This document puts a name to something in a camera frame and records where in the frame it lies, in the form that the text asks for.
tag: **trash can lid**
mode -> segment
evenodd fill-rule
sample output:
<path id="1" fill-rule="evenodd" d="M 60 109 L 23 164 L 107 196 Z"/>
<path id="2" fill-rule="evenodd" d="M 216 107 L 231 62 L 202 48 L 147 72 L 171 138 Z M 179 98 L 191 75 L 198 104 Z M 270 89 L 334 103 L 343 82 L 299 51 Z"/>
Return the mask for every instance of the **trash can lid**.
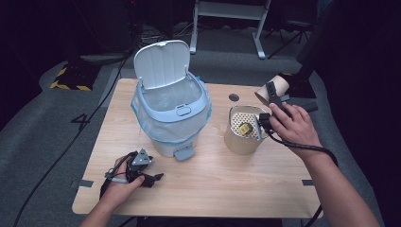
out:
<path id="1" fill-rule="evenodd" d="M 145 89 L 167 86 L 184 79 L 189 67 L 189 47 L 184 41 L 163 41 L 140 49 L 133 65 Z"/>

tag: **human hand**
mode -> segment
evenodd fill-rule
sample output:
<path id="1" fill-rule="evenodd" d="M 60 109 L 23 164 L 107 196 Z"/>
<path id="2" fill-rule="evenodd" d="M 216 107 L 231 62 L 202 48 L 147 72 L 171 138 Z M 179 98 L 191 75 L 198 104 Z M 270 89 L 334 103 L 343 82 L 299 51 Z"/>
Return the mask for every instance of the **human hand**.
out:
<path id="1" fill-rule="evenodd" d="M 121 157 L 115 161 L 114 166 L 117 166 L 117 164 L 123 159 L 124 157 Z M 127 169 L 127 162 L 129 159 L 127 159 L 125 162 L 121 164 L 121 166 L 116 170 L 115 177 L 116 178 L 121 178 L 121 179 L 126 179 L 126 169 Z M 108 208 L 114 210 L 117 208 L 119 205 L 124 203 L 132 194 L 132 192 L 139 186 L 141 186 L 142 182 L 144 181 L 145 177 L 144 176 L 139 176 L 136 178 L 133 182 L 131 183 L 116 183 L 116 182 L 110 182 L 109 186 L 107 187 L 107 190 L 101 197 L 99 203 L 104 204 L 108 206 Z"/>
<path id="2" fill-rule="evenodd" d="M 290 114 L 289 117 L 274 103 L 269 107 L 274 113 L 269 119 L 270 124 L 283 140 L 301 145 L 322 146 L 309 113 L 304 108 L 283 103 L 283 107 Z M 310 155 L 320 153 L 301 148 L 290 149 L 303 160 Z"/>

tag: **black cable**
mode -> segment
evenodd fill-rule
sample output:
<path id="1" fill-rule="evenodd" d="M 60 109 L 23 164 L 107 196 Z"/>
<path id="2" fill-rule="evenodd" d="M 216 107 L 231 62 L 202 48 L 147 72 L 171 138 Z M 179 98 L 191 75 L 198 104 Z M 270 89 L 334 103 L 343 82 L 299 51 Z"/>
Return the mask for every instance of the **black cable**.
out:
<path id="1" fill-rule="evenodd" d="M 275 138 L 272 135 L 272 131 L 266 131 L 266 133 L 268 134 L 268 136 L 275 142 L 282 144 L 286 147 L 290 147 L 290 148 L 301 148 L 301 149 L 310 149 L 310 150 L 316 150 L 319 152 L 323 152 L 325 154 L 327 154 L 328 156 L 330 156 L 330 158 L 333 160 L 334 164 L 336 166 L 339 166 L 339 163 L 337 161 L 336 156 L 333 154 L 333 152 L 331 152 L 329 149 L 327 148 L 322 148 L 322 147 L 316 147 L 316 146 L 310 146 L 310 145 L 302 145 L 302 144 L 296 144 L 296 143 L 291 143 L 288 141 L 282 141 L 282 140 L 278 140 L 277 138 Z M 315 223 L 315 221 L 318 219 L 319 215 L 321 214 L 323 208 L 320 205 L 318 207 L 318 210 L 315 212 L 315 214 L 313 215 L 313 217 L 310 219 L 310 221 L 306 224 L 305 227 L 310 227 L 313 225 L 313 223 Z"/>
<path id="2" fill-rule="evenodd" d="M 121 74 L 121 69 L 124 66 L 125 62 L 127 61 L 128 57 L 126 59 L 124 59 L 120 65 L 118 66 L 118 72 L 117 75 L 115 76 L 114 82 L 112 87 L 110 88 L 109 92 L 107 93 L 107 95 L 103 98 L 103 100 L 100 102 L 100 104 L 97 106 L 97 108 L 92 112 L 91 116 L 88 119 L 88 122 L 92 119 L 92 117 L 95 115 L 95 113 L 100 109 L 101 105 L 103 105 L 103 103 L 106 101 L 107 97 L 109 96 L 109 94 L 112 92 L 112 89 L 118 79 L 118 76 Z M 82 133 L 82 131 L 85 129 L 86 125 L 88 123 L 84 124 L 82 126 L 82 128 L 78 131 L 78 133 L 74 136 L 73 140 L 70 142 L 70 144 L 68 144 L 68 146 L 64 149 L 64 151 L 61 153 L 61 155 L 59 156 L 59 158 L 53 163 L 53 165 L 44 173 L 44 175 L 42 176 L 42 178 L 38 181 L 38 183 L 36 183 L 36 185 L 34 186 L 34 188 L 32 189 L 32 191 L 29 193 L 28 197 L 26 198 L 26 200 L 24 201 L 23 206 L 21 207 L 20 211 L 18 212 L 17 218 L 14 220 L 14 227 L 17 226 L 18 221 L 21 217 L 21 215 L 24 212 L 24 209 L 27 205 L 27 203 L 30 201 L 30 199 L 32 198 L 33 194 L 36 192 L 36 190 L 39 188 L 39 186 L 42 184 L 42 182 L 44 181 L 44 179 L 47 177 L 47 175 L 51 172 L 51 170 L 53 170 L 54 166 L 56 166 L 56 164 L 60 161 L 60 159 L 65 155 L 65 153 L 71 148 L 71 146 L 73 146 L 73 144 L 75 143 L 75 141 L 78 139 L 78 137 L 80 136 L 80 134 Z"/>
<path id="3" fill-rule="evenodd" d="M 123 223 L 121 223 L 120 225 L 118 225 L 118 227 L 124 227 L 126 224 L 130 223 L 134 218 L 136 218 L 136 217 L 130 217 L 130 218 L 128 218 L 126 221 L 124 221 Z"/>

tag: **metal rack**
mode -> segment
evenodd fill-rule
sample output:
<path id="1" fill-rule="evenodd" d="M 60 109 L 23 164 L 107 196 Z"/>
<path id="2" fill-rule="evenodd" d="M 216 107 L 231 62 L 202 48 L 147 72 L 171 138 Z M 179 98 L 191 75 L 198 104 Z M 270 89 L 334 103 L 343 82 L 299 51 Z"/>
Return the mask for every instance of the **metal rack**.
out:
<path id="1" fill-rule="evenodd" d="M 198 41 L 198 16 L 214 16 L 259 21 L 256 32 L 253 32 L 253 42 L 259 59 L 265 59 L 266 55 L 259 41 L 260 33 L 268 15 L 271 0 L 267 0 L 265 6 L 247 6 L 239 4 L 203 2 L 196 0 L 194 7 L 194 30 L 191 37 L 189 51 L 195 54 Z"/>

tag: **yellow black tape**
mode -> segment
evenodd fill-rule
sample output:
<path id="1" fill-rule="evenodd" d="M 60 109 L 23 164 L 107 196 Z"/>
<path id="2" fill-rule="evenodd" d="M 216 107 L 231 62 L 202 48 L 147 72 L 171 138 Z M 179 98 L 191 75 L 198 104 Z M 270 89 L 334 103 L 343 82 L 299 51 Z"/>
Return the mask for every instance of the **yellow black tape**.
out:
<path id="1" fill-rule="evenodd" d="M 68 63 L 63 66 L 57 74 L 50 88 L 60 88 L 65 90 L 92 91 L 100 67 L 83 68 L 83 73 L 75 73 L 68 67 Z"/>

